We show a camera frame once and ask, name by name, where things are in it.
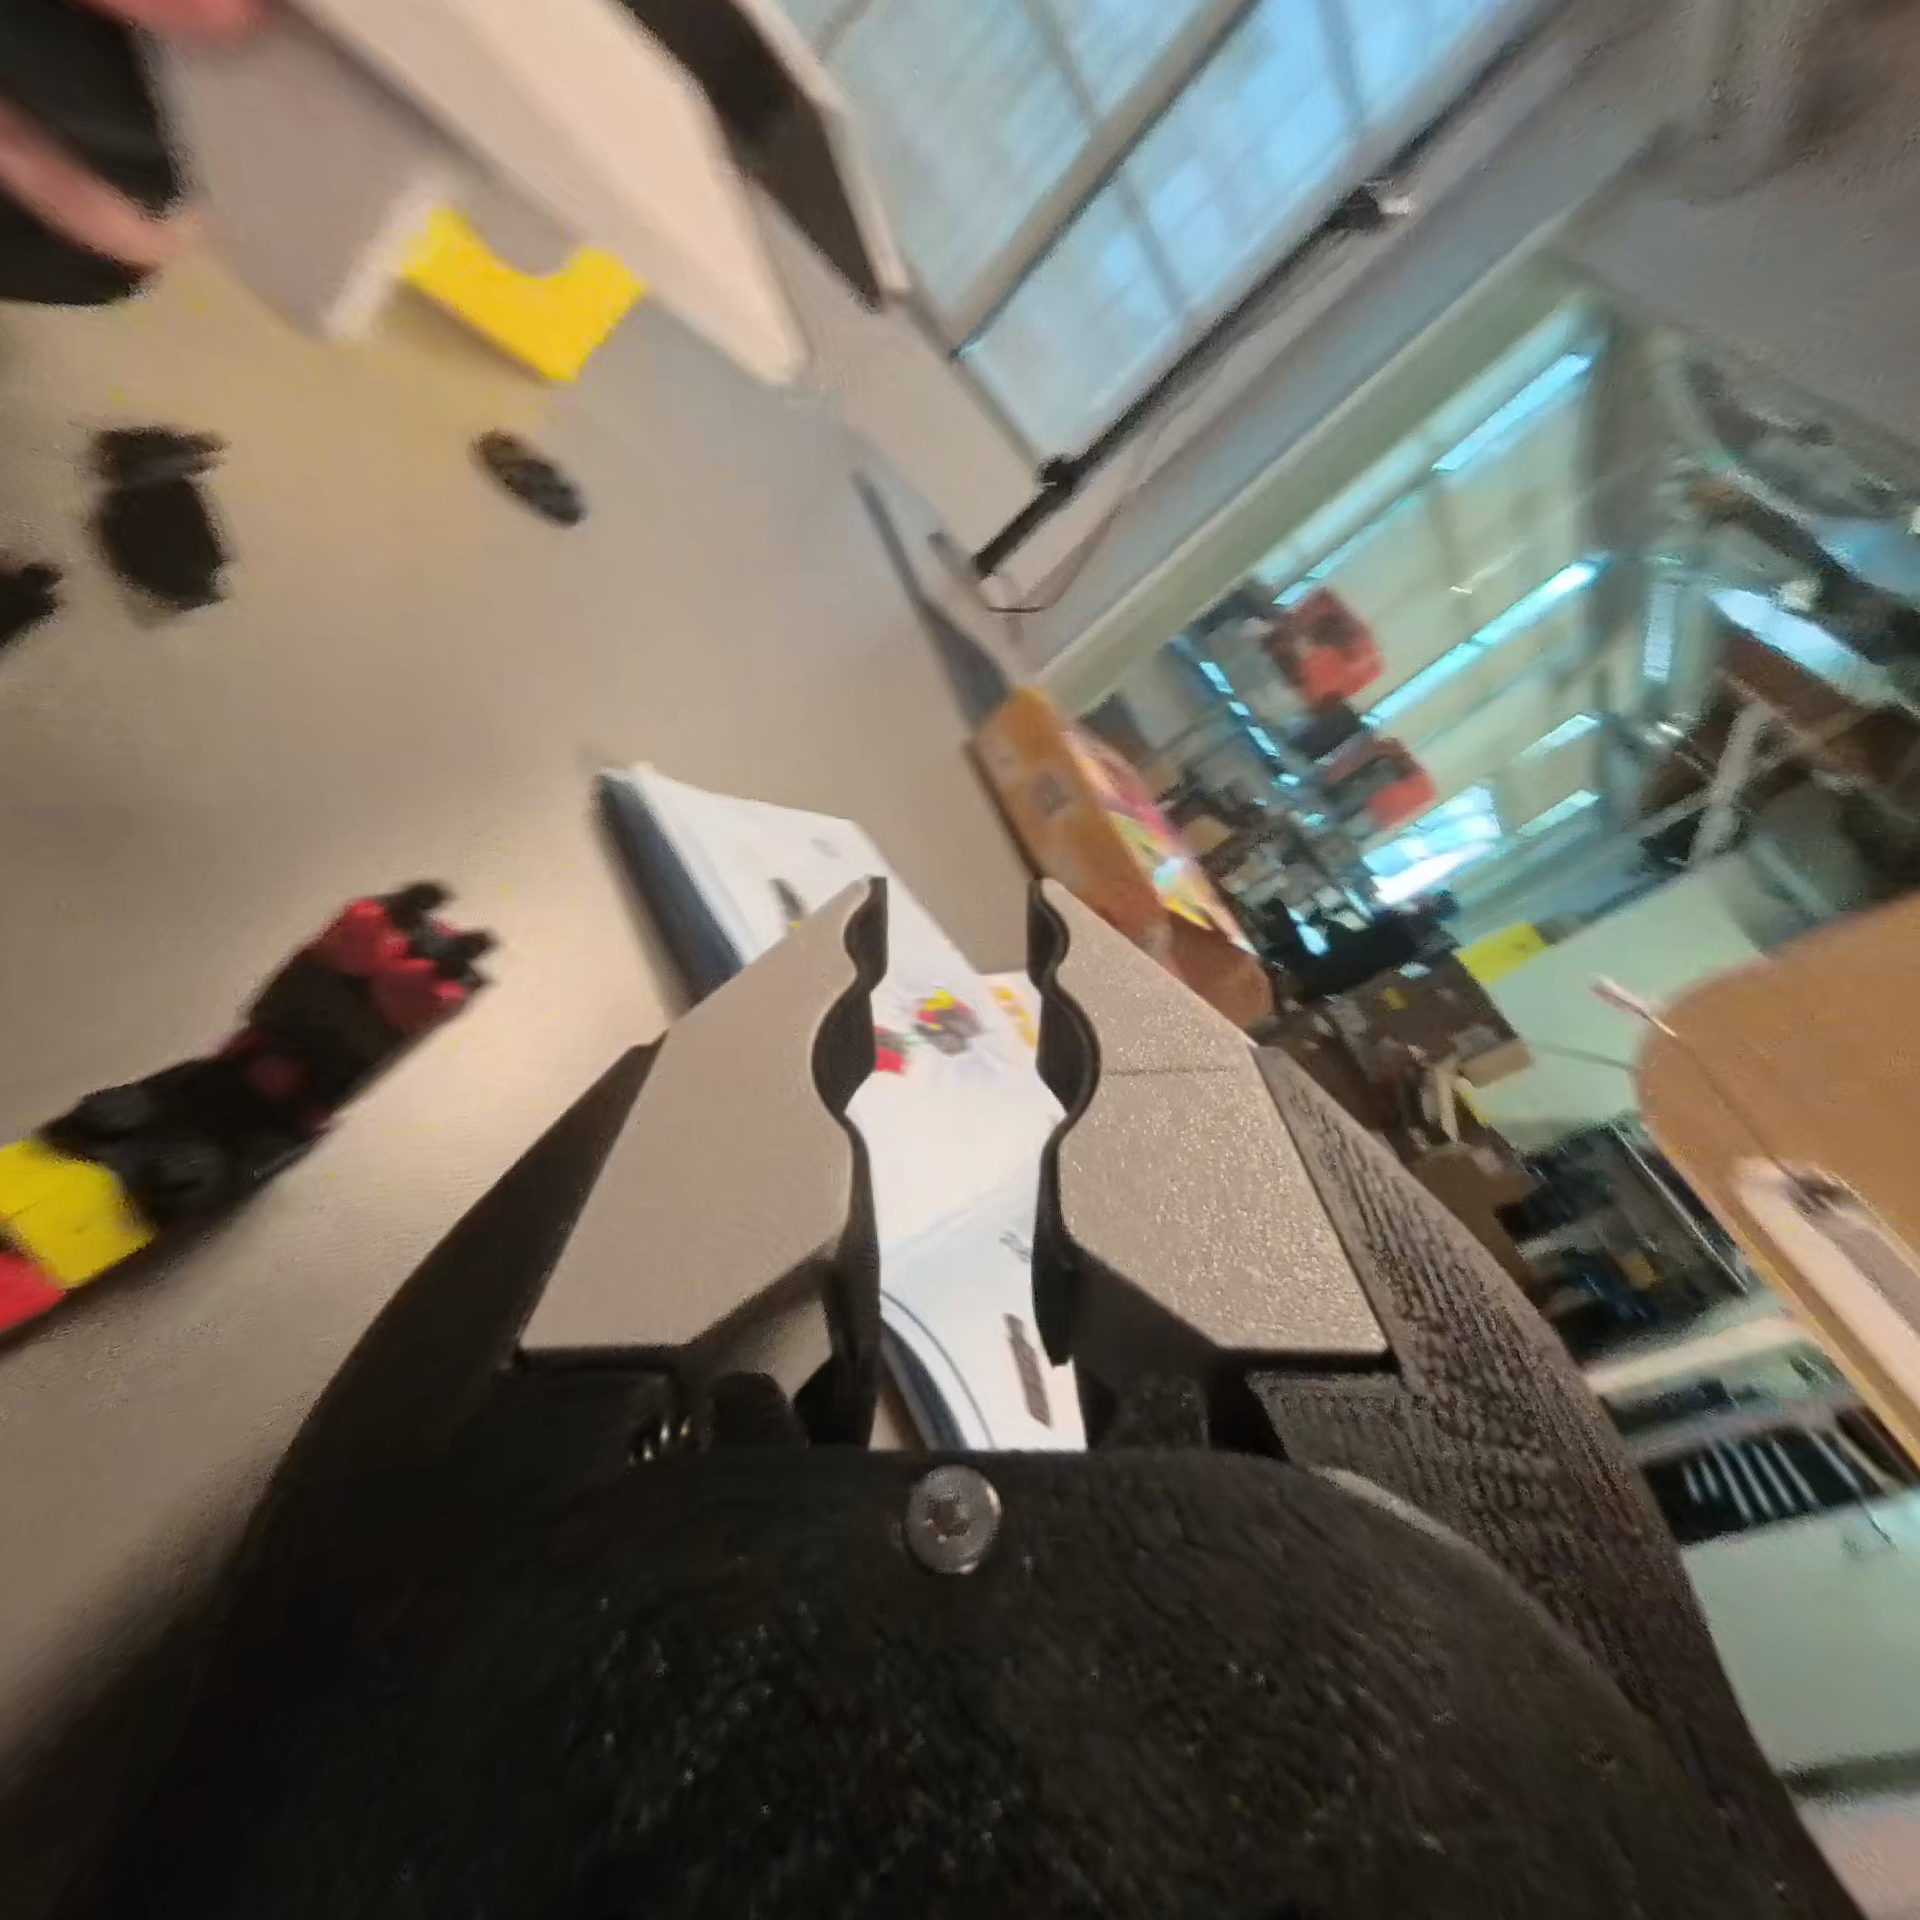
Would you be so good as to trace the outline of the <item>large glass window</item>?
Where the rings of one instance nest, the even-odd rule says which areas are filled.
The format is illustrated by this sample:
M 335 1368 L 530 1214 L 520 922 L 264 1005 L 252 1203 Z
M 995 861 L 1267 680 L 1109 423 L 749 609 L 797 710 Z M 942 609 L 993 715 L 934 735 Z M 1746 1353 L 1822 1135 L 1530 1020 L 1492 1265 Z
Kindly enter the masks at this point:
M 789 0 L 917 313 L 1022 454 L 1085 454 L 1530 0 Z

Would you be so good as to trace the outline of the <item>long red yellow lego assembly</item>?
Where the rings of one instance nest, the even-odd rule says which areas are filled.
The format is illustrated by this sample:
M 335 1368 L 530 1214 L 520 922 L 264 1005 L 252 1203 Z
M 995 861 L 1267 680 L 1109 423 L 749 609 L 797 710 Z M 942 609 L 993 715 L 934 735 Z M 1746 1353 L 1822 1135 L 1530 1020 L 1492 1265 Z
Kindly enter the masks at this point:
M 240 1009 L 232 1032 L 91 1089 L 0 1154 L 0 1338 L 240 1214 L 486 988 L 491 928 L 439 884 L 358 893 Z

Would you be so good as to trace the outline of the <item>lego instruction booklet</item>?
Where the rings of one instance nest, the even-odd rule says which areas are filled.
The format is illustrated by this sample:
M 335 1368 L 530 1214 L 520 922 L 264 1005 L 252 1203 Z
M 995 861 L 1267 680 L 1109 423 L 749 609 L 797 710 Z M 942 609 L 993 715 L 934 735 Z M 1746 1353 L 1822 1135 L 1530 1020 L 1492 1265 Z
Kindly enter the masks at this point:
M 675 988 L 702 1005 L 850 884 L 887 893 L 875 1074 L 850 1116 L 872 1157 L 883 1356 L 907 1419 L 959 1453 L 1085 1453 L 1085 1404 L 1031 1305 L 1036 994 L 978 977 L 883 851 L 835 812 L 609 769 L 609 840 Z

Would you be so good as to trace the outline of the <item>cardboard lego box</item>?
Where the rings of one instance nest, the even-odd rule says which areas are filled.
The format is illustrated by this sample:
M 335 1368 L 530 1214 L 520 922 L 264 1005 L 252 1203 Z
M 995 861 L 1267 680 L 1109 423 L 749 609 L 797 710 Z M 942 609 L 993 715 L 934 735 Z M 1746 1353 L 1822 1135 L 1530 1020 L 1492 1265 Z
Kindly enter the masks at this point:
M 1133 761 L 1044 688 L 1008 688 L 974 761 L 1027 868 L 1085 899 L 1240 1032 L 1279 1016 L 1273 977 Z

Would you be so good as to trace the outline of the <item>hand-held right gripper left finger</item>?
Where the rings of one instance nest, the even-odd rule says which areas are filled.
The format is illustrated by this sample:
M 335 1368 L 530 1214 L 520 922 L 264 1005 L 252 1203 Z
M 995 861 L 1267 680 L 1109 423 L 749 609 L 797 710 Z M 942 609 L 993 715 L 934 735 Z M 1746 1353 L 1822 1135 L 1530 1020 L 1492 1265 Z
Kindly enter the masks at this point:
M 875 1203 L 850 1109 L 883 967 L 887 884 L 859 878 L 656 1038 L 520 1363 L 663 1376 L 680 1409 L 765 1376 L 811 1446 L 872 1446 Z

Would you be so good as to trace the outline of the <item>black stand pole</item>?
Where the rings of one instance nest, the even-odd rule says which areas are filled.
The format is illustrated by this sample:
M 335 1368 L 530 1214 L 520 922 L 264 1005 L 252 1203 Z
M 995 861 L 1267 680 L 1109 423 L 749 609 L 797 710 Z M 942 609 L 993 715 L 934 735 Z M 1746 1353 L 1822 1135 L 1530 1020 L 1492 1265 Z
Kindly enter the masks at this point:
M 1273 270 L 1248 280 L 1248 294 L 1210 323 L 1091 447 L 1053 454 L 1031 474 L 1031 499 L 978 544 L 968 548 L 968 580 L 993 580 L 1014 548 L 1027 548 L 1078 492 L 1148 432 L 1174 423 L 1174 404 L 1191 404 L 1210 373 L 1267 323 L 1267 310 L 1328 251 L 1344 239 L 1370 239 L 1416 212 L 1411 182 L 1366 180 L 1344 188 L 1328 217 L 1304 228 Z

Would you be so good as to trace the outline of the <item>yellow plastic bin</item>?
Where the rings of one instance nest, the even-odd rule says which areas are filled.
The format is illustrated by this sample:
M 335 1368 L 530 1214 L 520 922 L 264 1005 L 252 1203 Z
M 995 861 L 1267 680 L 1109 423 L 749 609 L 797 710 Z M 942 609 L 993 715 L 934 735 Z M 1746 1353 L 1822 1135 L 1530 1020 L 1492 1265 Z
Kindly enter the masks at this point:
M 574 386 L 647 301 L 602 247 L 574 247 L 552 274 L 513 270 L 455 208 L 418 223 L 401 288 L 546 386 Z

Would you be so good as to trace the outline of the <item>red storage crate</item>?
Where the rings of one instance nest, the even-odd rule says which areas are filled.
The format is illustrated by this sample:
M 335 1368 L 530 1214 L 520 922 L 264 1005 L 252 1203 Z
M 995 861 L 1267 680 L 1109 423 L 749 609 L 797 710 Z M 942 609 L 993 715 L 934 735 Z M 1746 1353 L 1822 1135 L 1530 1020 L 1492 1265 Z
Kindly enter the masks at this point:
M 1341 592 L 1279 609 L 1267 655 L 1299 703 L 1341 703 L 1382 675 L 1382 640 Z
M 1333 759 L 1322 759 L 1322 799 L 1344 830 L 1406 830 L 1436 800 L 1434 772 L 1406 740 L 1354 735 Z

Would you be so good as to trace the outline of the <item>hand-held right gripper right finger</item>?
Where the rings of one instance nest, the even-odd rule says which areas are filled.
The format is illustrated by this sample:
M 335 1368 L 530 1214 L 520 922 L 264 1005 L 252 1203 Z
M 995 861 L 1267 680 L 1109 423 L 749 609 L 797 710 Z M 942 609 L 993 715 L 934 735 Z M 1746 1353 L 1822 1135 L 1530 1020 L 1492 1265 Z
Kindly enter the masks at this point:
M 1389 1324 L 1257 1041 L 1051 878 L 1027 962 L 1061 1098 L 1031 1304 L 1091 1453 L 1149 1404 L 1188 1404 L 1204 1446 L 1267 1453 L 1260 1380 L 1389 1380 Z

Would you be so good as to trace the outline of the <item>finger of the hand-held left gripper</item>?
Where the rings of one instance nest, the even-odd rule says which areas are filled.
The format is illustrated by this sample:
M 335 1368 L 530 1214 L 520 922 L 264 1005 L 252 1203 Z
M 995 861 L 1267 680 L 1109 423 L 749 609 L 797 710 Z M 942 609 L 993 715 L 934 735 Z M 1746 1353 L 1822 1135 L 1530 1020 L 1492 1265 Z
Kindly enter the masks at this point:
M 808 351 L 698 78 L 622 8 L 306 0 L 326 43 L 762 386 Z

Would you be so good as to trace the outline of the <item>cluttered metal shelf rack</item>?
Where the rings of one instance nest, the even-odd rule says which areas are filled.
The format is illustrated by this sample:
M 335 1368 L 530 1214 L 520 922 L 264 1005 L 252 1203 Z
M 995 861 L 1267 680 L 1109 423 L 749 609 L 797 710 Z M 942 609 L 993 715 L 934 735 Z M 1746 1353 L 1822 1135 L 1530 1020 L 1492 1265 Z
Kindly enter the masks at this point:
M 1341 703 L 1299 703 L 1279 675 L 1267 636 L 1304 592 L 1244 580 L 1168 640 L 1196 725 L 1162 749 L 1162 800 L 1279 977 L 1370 979 L 1463 946 L 1453 878 L 1500 840 L 1500 817 L 1483 799 L 1436 799 L 1406 830 L 1328 812 L 1322 759 L 1389 730 L 1382 675 Z

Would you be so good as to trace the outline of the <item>black round lego plate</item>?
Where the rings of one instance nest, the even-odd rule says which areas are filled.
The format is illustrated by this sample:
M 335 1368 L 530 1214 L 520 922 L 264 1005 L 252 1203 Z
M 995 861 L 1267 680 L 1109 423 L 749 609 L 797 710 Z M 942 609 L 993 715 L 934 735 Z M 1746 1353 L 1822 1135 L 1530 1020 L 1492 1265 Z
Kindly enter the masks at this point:
M 507 432 L 468 439 L 476 463 L 539 519 L 580 525 L 589 518 L 580 483 Z

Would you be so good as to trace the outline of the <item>person's left hand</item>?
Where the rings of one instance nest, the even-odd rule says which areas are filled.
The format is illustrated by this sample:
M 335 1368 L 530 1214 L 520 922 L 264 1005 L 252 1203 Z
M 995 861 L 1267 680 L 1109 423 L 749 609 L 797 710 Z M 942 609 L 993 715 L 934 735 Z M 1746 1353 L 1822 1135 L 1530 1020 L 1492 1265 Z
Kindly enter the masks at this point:
M 5 0 L 5 303 L 120 303 L 181 247 L 181 158 L 157 54 L 231 54 L 259 0 Z

